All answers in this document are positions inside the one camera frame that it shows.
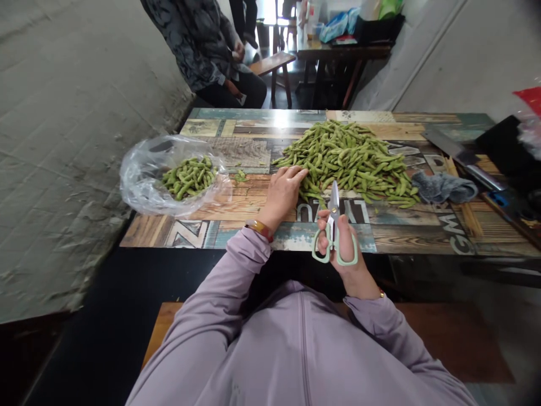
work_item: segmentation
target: printed table surface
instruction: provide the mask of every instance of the printed table surface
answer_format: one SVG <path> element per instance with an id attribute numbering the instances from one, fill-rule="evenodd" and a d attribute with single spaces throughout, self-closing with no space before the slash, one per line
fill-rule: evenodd
<path id="1" fill-rule="evenodd" d="M 410 175 L 419 170 L 427 174 L 446 170 L 441 151 L 422 136 L 430 127 L 437 126 L 447 136 L 471 144 L 494 125 L 486 114 L 477 113 L 196 108 L 181 135 L 210 143 L 225 156 L 231 177 L 237 169 L 242 169 L 248 181 L 237 184 L 232 179 L 230 202 L 204 206 L 189 219 L 137 214 L 121 246 L 225 249 L 227 241 L 265 203 L 269 180 L 277 171 L 271 162 L 282 156 L 282 150 L 314 123 L 330 119 L 369 127 L 378 138 L 391 143 L 390 149 L 406 156 L 404 162 Z M 480 167 L 497 178 L 502 177 L 485 155 L 478 156 Z M 399 209 L 385 201 L 369 205 L 360 195 L 347 192 L 341 196 L 340 205 L 341 212 L 357 231 L 363 252 L 541 257 L 541 251 L 480 198 L 472 206 L 483 237 L 474 237 L 460 207 L 449 203 L 416 204 L 410 209 Z M 317 200 L 308 204 L 299 201 L 276 232 L 273 248 L 310 251 L 317 231 L 317 211 Z"/>

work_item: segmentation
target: scissors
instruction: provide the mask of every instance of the scissors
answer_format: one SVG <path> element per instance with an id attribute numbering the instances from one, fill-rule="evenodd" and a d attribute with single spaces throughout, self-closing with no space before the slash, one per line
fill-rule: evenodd
<path id="1" fill-rule="evenodd" d="M 353 236 L 353 234 L 351 234 L 351 238 L 353 240 L 353 247 L 355 250 L 355 256 L 353 258 L 353 261 L 346 262 L 340 256 L 340 231 L 338 230 L 338 218 L 340 217 L 340 198 L 338 195 L 338 184 L 336 181 L 332 183 L 331 200 L 329 201 L 329 210 L 331 211 L 331 214 L 327 221 L 327 226 L 325 227 L 325 232 L 327 233 L 327 239 L 329 240 L 329 244 L 327 246 L 327 253 L 323 258 L 318 257 L 316 254 L 318 252 L 317 239 L 319 238 L 320 233 L 323 231 L 323 230 L 318 230 L 314 237 L 314 244 L 312 246 L 312 256 L 316 258 L 319 262 L 328 263 L 331 256 L 331 249 L 334 249 L 336 251 L 336 260 L 340 265 L 342 266 L 355 265 L 357 263 L 357 241 L 355 240 L 355 237 Z"/>

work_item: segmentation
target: towel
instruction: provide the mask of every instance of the towel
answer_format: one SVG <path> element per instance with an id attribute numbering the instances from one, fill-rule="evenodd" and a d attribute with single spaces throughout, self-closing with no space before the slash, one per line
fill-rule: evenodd
<path id="1" fill-rule="evenodd" d="M 457 178 L 445 172 L 427 176 L 419 171 L 411 177 L 413 186 L 419 188 L 419 195 L 428 203 L 443 203 L 447 199 L 453 203 L 466 203 L 477 193 L 477 186 L 471 180 Z"/>

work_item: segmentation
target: wooden bench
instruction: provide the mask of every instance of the wooden bench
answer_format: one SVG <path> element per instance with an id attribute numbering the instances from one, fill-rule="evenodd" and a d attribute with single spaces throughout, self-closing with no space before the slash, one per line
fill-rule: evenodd
<path id="1" fill-rule="evenodd" d="M 348 307 L 336 306 L 347 318 Z M 181 302 L 165 302 L 159 309 L 143 366 L 161 345 Z M 463 382 L 514 383 L 492 331 L 470 303 L 397 303 L 430 354 Z"/>
<path id="2" fill-rule="evenodd" d="M 283 72 L 283 86 L 286 89 L 287 95 L 287 108 L 291 108 L 291 87 L 289 84 L 289 74 L 287 73 L 287 64 L 294 61 L 295 55 L 288 54 L 286 52 L 279 52 L 268 58 L 261 59 L 261 61 L 250 65 L 250 69 L 258 76 L 266 75 L 272 72 L 272 79 L 270 82 L 270 100 L 272 103 L 276 103 L 276 77 L 278 76 L 278 69 L 282 68 Z"/>

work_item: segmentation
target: scissor blade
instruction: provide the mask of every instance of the scissor blade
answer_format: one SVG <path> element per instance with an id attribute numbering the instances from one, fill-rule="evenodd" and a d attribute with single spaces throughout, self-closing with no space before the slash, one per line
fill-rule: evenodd
<path id="1" fill-rule="evenodd" d="M 336 229 L 336 222 L 338 221 L 338 218 L 340 217 L 340 197 L 338 194 L 338 183 L 336 181 L 333 181 L 332 183 L 332 189 L 331 189 L 331 200 L 329 201 L 329 210 L 331 211 L 331 214 L 329 216 L 329 225 L 331 226 L 331 241 L 334 241 L 335 238 L 335 229 Z"/>
<path id="2" fill-rule="evenodd" d="M 331 213 L 333 213 L 333 207 L 336 208 L 336 213 L 338 213 L 340 208 L 340 196 L 338 194 L 338 183 L 335 180 L 332 182 L 331 200 L 329 201 L 329 208 L 331 209 Z"/>

